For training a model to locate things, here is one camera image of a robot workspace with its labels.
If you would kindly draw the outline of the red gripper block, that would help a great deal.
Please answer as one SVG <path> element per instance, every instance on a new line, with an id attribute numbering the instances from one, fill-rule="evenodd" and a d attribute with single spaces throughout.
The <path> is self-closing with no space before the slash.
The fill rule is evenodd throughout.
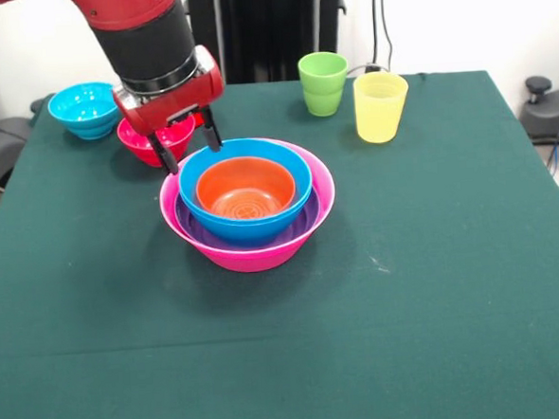
<path id="1" fill-rule="evenodd" d="M 137 133 L 147 136 L 161 166 L 166 173 L 174 175 L 178 173 L 177 159 L 154 133 L 167 127 L 170 122 L 176 122 L 201 109 L 208 147 L 213 152 L 219 152 L 223 146 L 209 105 L 223 94 L 225 81 L 210 51 L 204 46 L 194 49 L 193 56 L 197 64 L 194 72 L 185 82 L 169 91 L 140 96 L 122 84 L 113 87 L 113 99 L 120 112 Z"/>

